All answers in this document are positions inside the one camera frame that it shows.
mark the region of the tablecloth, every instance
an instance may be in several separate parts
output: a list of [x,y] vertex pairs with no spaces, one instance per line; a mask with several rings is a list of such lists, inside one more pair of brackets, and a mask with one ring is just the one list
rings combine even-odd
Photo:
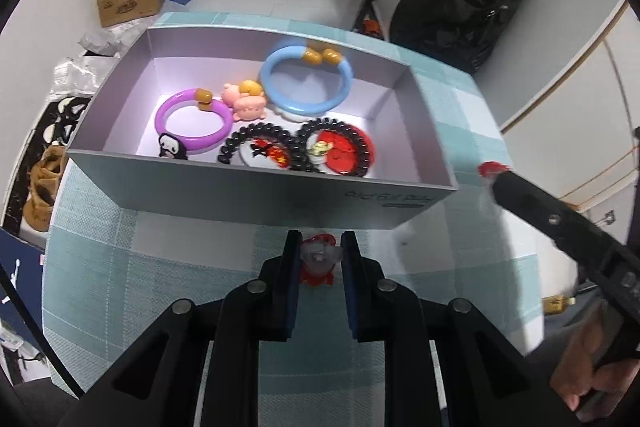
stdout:
[[[531,229],[488,205],[477,166],[510,163],[473,79],[423,55],[311,23],[222,13],[166,14],[158,25],[260,28],[364,49],[410,65],[459,190],[395,230],[356,230],[362,254],[421,298],[465,297],[522,350],[542,338]],[[339,237],[342,230],[302,230]],[[172,301],[220,299],[281,254],[287,229],[137,212],[118,207],[70,164],[46,249],[43,324],[52,347],[87,389]],[[64,387],[54,373],[54,381]],[[260,423],[383,424],[383,346],[348,330],[340,273],[332,287],[300,290],[293,338],[260,352]]]

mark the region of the hand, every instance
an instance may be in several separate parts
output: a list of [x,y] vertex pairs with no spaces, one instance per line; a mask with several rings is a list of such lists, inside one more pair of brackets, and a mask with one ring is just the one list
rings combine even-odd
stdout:
[[591,355],[603,340],[601,307],[598,306],[571,338],[551,376],[551,387],[572,411],[578,408],[580,397],[591,389],[608,393],[592,409],[580,415],[583,422],[609,416],[640,369],[640,360],[629,359],[603,365],[594,372]]

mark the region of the yellow bottle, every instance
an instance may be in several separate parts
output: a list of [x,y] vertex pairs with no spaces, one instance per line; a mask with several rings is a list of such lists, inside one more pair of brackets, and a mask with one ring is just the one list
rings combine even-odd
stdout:
[[562,313],[573,304],[575,304],[575,297],[565,297],[564,295],[551,295],[542,299],[542,308],[545,315]]

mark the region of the brown shoe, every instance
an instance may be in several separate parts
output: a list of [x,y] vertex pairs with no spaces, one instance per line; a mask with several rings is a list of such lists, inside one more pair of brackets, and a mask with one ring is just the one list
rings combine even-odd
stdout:
[[31,197],[25,203],[22,215],[30,227],[39,232],[49,230],[65,166],[65,148],[62,145],[50,145],[42,159],[31,169]]

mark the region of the purple bracelet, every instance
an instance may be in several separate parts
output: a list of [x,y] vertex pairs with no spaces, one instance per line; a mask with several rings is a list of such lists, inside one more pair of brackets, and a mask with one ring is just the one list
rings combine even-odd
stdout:
[[[198,89],[185,89],[184,91],[178,92],[171,98],[167,99],[159,107],[158,111],[156,112],[155,119],[156,133],[160,135],[167,132],[165,126],[167,113],[169,113],[174,105],[183,102],[196,102],[197,90]],[[214,145],[217,145],[223,139],[225,139],[231,131],[231,127],[234,123],[234,118],[231,110],[226,107],[223,102],[220,102],[220,100],[211,100],[210,110],[219,115],[224,122],[222,128],[215,131],[215,133],[208,134],[207,136],[180,136],[179,134],[171,133],[172,136],[175,136],[184,144],[188,151],[200,151],[213,147]]]

